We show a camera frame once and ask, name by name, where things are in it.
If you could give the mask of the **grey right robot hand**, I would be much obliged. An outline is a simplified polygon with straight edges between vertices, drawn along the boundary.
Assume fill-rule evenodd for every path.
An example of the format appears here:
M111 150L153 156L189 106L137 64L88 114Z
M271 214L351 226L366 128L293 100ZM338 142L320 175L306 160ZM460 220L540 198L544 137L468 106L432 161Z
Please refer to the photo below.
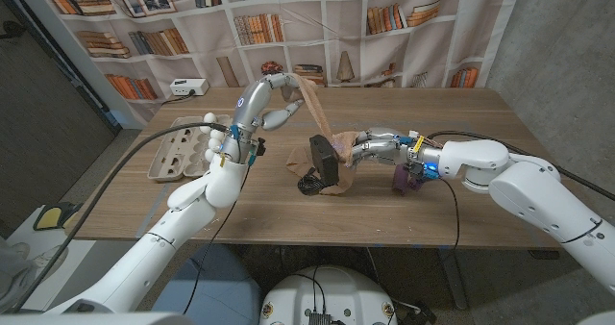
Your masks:
M362 161L390 165L438 163L443 145L416 131L406 135L373 127L359 133L352 147L352 166Z

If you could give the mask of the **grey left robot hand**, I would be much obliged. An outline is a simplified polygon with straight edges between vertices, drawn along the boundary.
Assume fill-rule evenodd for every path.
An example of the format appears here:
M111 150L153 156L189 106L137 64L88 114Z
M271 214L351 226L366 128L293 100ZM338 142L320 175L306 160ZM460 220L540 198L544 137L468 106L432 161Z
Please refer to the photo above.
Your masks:
M277 88L290 103L284 109L261 114ZM245 163L252 134L258 127L265 131L276 130L303 105L303 99L290 98L298 88L299 82L290 73L267 75L249 85L237 100L231 133L225 137L220 152L234 163Z

